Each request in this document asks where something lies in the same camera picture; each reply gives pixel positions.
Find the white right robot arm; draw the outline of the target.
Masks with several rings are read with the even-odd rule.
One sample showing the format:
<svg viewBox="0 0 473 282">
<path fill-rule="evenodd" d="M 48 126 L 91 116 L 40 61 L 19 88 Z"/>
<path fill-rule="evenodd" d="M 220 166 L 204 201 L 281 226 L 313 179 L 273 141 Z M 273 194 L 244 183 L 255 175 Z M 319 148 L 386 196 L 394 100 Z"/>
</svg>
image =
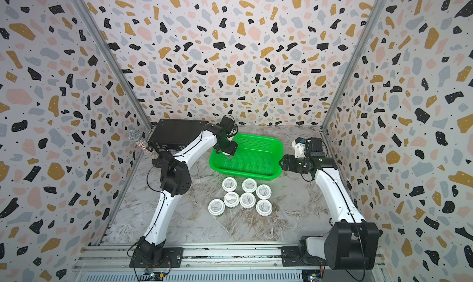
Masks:
<svg viewBox="0 0 473 282">
<path fill-rule="evenodd" d="M 296 158 L 284 155 L 284 171 L 310 174 L 319 186 L 331 215 L 326 237 L 305 236 L 299 241 L 302 263 L 322 261 L 332 270 L 371 270 L 378 249 L 379 229 L 367 222 L 351 200 L 332 158 Z"/>
</svg>

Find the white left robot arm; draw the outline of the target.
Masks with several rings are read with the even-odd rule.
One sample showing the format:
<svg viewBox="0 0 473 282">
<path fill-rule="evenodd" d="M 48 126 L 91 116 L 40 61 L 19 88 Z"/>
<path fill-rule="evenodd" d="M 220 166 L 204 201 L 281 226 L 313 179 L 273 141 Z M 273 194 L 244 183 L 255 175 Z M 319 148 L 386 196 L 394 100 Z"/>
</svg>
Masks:
<svg viewBox="0 0 473 282">
<path fill-rule="evenodd" d="M 180 199 L 192 185 L 192 166 L 210 149 L 233 156 L 238 148 L 234 141 L 237 133 L 236 122 L 225 116 L 217 124 L 204 123 L 200 133 L 183 150 L 173 154 L 155 140 L 146 143 L 136 137 L 136 131 L 129 132 L 129 138 L 150 155 L 153 167 L 161 169 L 160 188 L 153 189 L 160 195 L 158 205 L 144 235 L 131 246 L 134 251 L 129 256 L 130 268 L 157 267 L 165 261 L 168 227 Z"/>
</svg>

